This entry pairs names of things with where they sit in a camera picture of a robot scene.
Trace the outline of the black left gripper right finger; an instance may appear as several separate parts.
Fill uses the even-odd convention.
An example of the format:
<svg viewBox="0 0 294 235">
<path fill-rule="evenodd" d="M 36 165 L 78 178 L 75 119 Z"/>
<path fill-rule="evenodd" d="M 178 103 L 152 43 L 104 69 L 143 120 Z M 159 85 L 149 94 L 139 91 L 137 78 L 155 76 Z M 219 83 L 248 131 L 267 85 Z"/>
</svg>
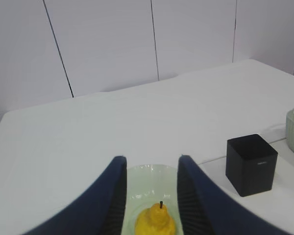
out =
<svg viewBox="0 0 294 235">
<path fill-rule="evenodd" d="M 221 190 L 188 155 L 178 161 L 177 202 L 186 235 L 286 235 Z"/>
</svg>

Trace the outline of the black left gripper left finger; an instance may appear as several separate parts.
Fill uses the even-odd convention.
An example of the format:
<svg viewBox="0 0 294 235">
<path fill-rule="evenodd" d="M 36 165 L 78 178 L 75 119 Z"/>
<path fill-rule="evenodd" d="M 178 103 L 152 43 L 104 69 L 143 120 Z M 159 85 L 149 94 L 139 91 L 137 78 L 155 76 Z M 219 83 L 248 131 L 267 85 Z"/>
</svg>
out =
<svg viewBox="0 0 294 235">
<path fill-rule="evenodd" d="M 78 198 L 27 234 L 120 235 L 126 197 L 127 161 L 116 156 Z"/>
</svg>

